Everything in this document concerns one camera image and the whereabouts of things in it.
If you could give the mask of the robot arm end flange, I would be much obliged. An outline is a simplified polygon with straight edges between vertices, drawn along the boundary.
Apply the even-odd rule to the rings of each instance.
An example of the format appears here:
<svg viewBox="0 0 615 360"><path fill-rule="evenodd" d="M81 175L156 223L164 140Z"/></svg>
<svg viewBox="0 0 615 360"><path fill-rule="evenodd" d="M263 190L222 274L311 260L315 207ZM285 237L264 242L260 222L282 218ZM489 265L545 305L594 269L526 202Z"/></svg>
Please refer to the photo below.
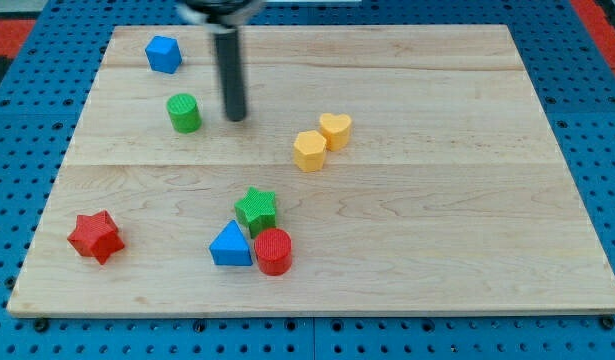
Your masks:
<svg viewBox="0 0 615 360"><path fill-rule="evenodd" d="M245 25L266 3L266 0L177 0L176 10L189 24L232 28Z"/></svg>

